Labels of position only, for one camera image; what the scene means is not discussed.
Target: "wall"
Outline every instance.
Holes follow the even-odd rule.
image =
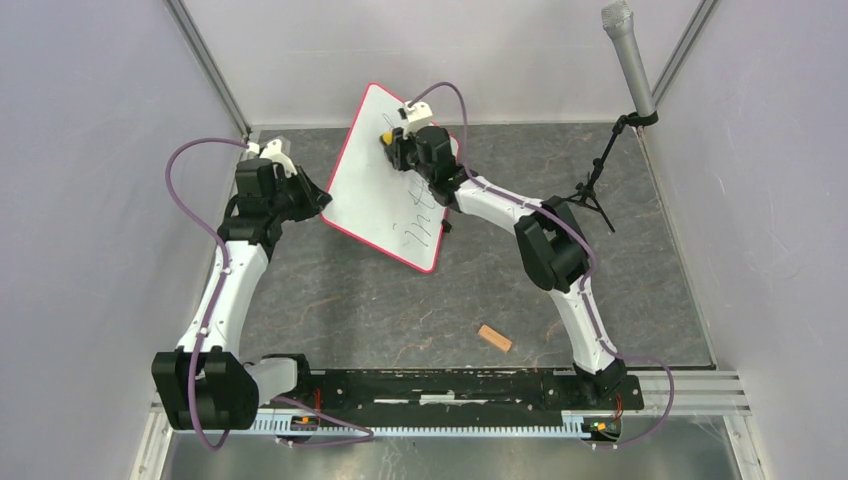
[[[848,4],[722,2],[646,132],[718,358],[778,479],[843,478]]]
[[[185,0],[249,122],[348,126],[372,81],[456,83],[470,121],[612,121],[633,110],[601,27],[609,0]],[[698,0],[631,0],[654,83]],[[428,97],[460,119],[450,92]]]
[[[4,1],[0,65],[0,477],[126,478],[212,253],[165,161],[236,133],[160,1]],[[214,218],[237,152],[197,150],[176,187]]]

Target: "microphone grille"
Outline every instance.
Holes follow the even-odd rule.
[[[612,2],[601,10],[601,20],[604,22],[604,30],[620,25],[632,16],[633,12],[624,0]]]

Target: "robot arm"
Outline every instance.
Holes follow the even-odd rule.
[[[308,369],[302,356],[270,356],[247,367],[238,358],[247,309],[282,236],[282,223],[311,218],[331,200],[282,153],[281,145],[279,140],[271,141],[259,158],[236,167],[238,193],[228,202],[218,228],[230,264],[208,328],[200,331],[201,319],[224,268],[220,250],[216,251],[197,313],[176,350],[159,352],[153,360],[153,380],[169,423],[176,430],[193,428],[188,407],[190,374],[198,375],[195,392],[203,428],[229,430],[249,428],[259,406],[295,389],[299,372]],[[189,372],[198,333],[205,337],[198,371]]]
[[[586,252],[562,228],[528,207],[554,213],[583,236],[565,200],[554,196],[542,201],[518,195],[473,172],[474,178],[469,178],[456,163],[447,130],[430,125],[432,112],[426,104],[404,105],[399,113],[408,125],[380,137],[392,166],[401,171],[415,170],[427,181],[439,204],[480,217],[515,235],[525,272],[549,293],[562,318],[576,371],[592,384],[597,395],[615,388],[626,375],[624,364],[601,347],[603,341],[615,349],[600,320],[600,336],[596,334],[580,295],[579,285],[588,271]],[[588,279],[583,291],[597,312]]]

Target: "red border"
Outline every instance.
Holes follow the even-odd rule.
[[[363,94],[362,94],[362,100],[359,102],[359,108],[357,108],[357,109],[356,109],[356,116],[354,116],[354,117],[353,117],[353,123],[351,124],[350,129],[347,131],[347,136],[345,137],[345,143],[344,143],[344,145],[342,146],[341,151],[339,152],[339,157],[338,157],[338,159],[336,159],[336,166],[333,168],[333,173],[330,175],[330,181],[329,181],[329,182],[327,182],[327,188],[326,188],[326,191],[327,191],[327,192],[329,192],[329,191],[330,191],[330,187],[332,187],[332,186],[333,186],[333,180],[336,178],[336,172],[339,170],[339,164],[340,164],[340,163],[341,163],[341,161],[342,161],[342,154],[344,153],[345,149],[347,148],[347,142],[348,142],[348,140],[350,140],[350,134],[351,134],[351,132],[353,131],[353,126],[354,126],[354,125],[356,125],[356,120],[358,120],[358,119],[359,119],[359,112],[361,112],[361,111],[362,111],[362,105],[364,105],[364,104],[365,104],[365,97],[368,95],[368,90],[370,90],[370,89],[371,89],[371,87],[377,87],[377,88],[380,88],[380,89],[382,89],[384,92],[388,93],[389,95],[391,95],[391,96],[393,96],[393,97],[397,98],[398,100],[400,100],[401,102],[403,102],[403,99],[402,99],[402,98],[400,98],[399,96],[397,96],[395,93],[393,93],[393,92],[389,91],[386,87],[384,87],[384,86],[380,85],[380,84],[379,84],[379,83],[377,83],[377,82],[371,82],[371,83],[369,83],[369,84],[368,84],[368,86],[367,86],[367,87],[365,87],[365,93],[363,93]],[[458,141],[458,140],[457,140],[456,144],[457,144],[456,153],[460,153],[460,149],[462,148],[462,145],[460,145],[460,144],[459,144],[459,141]],[[447,210],[447,209],[445,209],[445,215],[444,215],[443,219],[444,219],[444,218],[447,218],[447,217],[448,217],[448,210]],[[362,238],[362,237],[360,237],[360,236],[356,235],[355,233],[352,233],[352,232],[350,232],[350,231],[348,231],[348,230],[345,230],[344,228],[340,227],[339,225],[336,225],[335,223],[333,223],[333,222],[331,222],[331,221],[327,220],[327,218],[326,218],[326,217],[324,217],[324,213],[323,213],[323,212],[321,213],[321,220],[323,220],[323,221],[324,221],[324,223],[326,223],[327,225],[329,225],[329,226],[331,226],[331,227],[335,228],[336,230],[338,230],[338,231],[340,231],[340,232],[344,233],[345,235],[349,235],[349,236],[351,236],[351,237],[353,237],[353,238],[355,238],[355,239],[359,240],[360,242],[362,242],[362,243],[364,243],[364,244],[368,245],[369,247],[374,248],[375,250],[379,250],[380,252],[383,252],[384,254],[386,254],[386,255],[388,255],[388,256],[390,256],[390,257],[394,258],[395,260],[397,260],[397,261],[399,261],[399,262],[403,263],[404,265],[410,266],[410,267],[414,268],[415,270],[418,270],[418,271],[419,271],[419,272],[421,272],[421,273],[433,273],[433,271],[436,269],[436,264],[438,264],[438,261],[439,261],[439,251],[440,251],[440,250],[441,250],[441,248],[442,248],[442,239],[443,239],[443,236],[444,236],[444,225],[441,225],[441,226],[439,227],[439,243],[438,243],[438,245],[436,245],[436,256],[435,256],[435,258],[433,259],[433,267],[432,267],[432,268],[430,268],[429,270],[424,270],[424,269],[422,269],[421,267],[419,267],[419,266],[417,266],[417,265],[414,265],[414,264],[410,263],[409,261],[407,261],[407,260],[405,260],[405,259],[403,259],[403,258],[401,258],[401,257],[399,257],[399,256],[397,256],[397,255],[395,255],[394,253],[389,252],[389,251],[387,251],[387,250],[385,250],[385,249],[383,249],[383,248],[380,248],[380,247],[378,247],[377,245],[374,245],[373,243],[369,242],[368,240],[365,240],[364,238]]]

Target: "black tripod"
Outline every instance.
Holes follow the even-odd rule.
[[[654,112],[647,117],[640,117],[636,112],[633,112],[630,115],[622,115],[618,117],[618,120],[615,121],[615,125],[612,127],[612,136],[610,137],[610,141],[607,143],[607,148],[604,149],[604,153],[601,155],[601,158],[592,160],[592,165],[594,165],[595,168],[592,169],[591,174],[587,174],[586,183],[578,183],[575,187],[577,189],[577,193],[567,197],[565,201],[600,213],[601,216],[604,217],[604,221],[607,222],[607,225],[610,227],[610,230],[615,232],[612,222],[609,217],[607,217],[607,214],[604,212],[603,207],[601,207],[600,202],[598,202],[598,196],[595,192],[595,183],[599,178],[601,178],[601,173],[604,171],[604,163],[607,161],[607,156],[609,156],[609,152],[612,150],[615,139],[618,138],[618,136],[621,135],[621,132],[624,131],[624,127],[653,125],[657,123],[657,120],[659,120],[657,112]]]

